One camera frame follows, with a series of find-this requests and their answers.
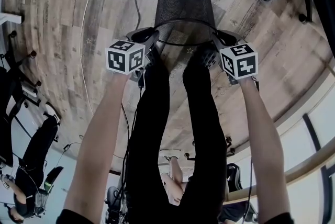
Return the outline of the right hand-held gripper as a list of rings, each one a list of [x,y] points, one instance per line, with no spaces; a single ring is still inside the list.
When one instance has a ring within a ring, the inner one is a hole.
[[[237,84],[240,79],[258,75],[258,53],[251,43],[247,43],[239,34],[226,30],[212,33],[211,38],[219,50],[221,67],[230,84]]]

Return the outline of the person's left forearm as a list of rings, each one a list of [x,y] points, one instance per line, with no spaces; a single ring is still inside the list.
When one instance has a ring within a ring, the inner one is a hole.
[[[105,94],[84,135],[64,209],[100,222],[105,188],[115,151],[122,97],[129,77],[109,76]]]

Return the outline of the black mesh waste bin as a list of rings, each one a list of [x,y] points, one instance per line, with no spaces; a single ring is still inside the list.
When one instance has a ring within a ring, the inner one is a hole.
[[[211,0],[158,0],[154,29],[159,42],[171,46],[212,42],[216,26]]]

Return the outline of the person's black shirt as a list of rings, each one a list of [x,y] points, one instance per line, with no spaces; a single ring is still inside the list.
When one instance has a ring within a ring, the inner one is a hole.
[[[60,213],[55,224],[93,224],[93,223],[76,212],[64,209]],[[286,212],[268,220],[265,224],[294,224],[294,221],[291,218],[290,213]]]

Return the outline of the person's black trousers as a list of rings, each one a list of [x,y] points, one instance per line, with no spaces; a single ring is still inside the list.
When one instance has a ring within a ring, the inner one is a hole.
[[[208,68],[191,57],[183,73],[196,160],[178,206],[169,203],[158,157],[170,111],[169,73],[161,59],[147,68],[146,89],[128,144],[126,197],[129,224],[218,224],[224,201],[227,144],[211,94]]]

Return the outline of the person's right black clog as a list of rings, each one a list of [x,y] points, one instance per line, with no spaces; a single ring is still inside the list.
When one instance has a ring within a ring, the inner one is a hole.
[[[215,48],[210,45],[200,46],[196,49],[190,58],[190,63],[205,66],[210,69],[218,64],[218,53]]]

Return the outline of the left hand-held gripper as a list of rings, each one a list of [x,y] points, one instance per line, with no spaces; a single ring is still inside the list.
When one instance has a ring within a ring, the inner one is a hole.
[[[144,87],[144,70],[148,64],[146,54],[155,47],[159,35],[159,31],[154,31],[154,28],[140,28],[126,34],[129,41],[114,39],[105,49],[106,69],[130,75],[132,81],[138,83],[139,87]]]

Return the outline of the white desk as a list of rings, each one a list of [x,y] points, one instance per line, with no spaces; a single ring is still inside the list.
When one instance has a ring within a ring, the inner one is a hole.
[[[0,13],[0,25],[11,22],[15,24],[21,24],[22,23],[22,17],[19,15],[13,15],[8,13]]]

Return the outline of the black and green device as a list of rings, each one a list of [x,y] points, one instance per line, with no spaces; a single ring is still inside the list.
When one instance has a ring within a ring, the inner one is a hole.
[[[46,192],[50,192],[54,182],[56,181],[57,177],[60,175],[60,173],[62,172],[62,170],[64,169],[64,167],[62,166],[57,166],[54,167],[47,175],[47,178],[44,181],[44,190]]]

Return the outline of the person's right forearm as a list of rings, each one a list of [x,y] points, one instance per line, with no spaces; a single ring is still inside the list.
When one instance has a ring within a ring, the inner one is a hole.
[[[283,148],[254,80],[241,79],[239,84],[247,112],[259,224],[265,224],[280,214],[290,212]]]

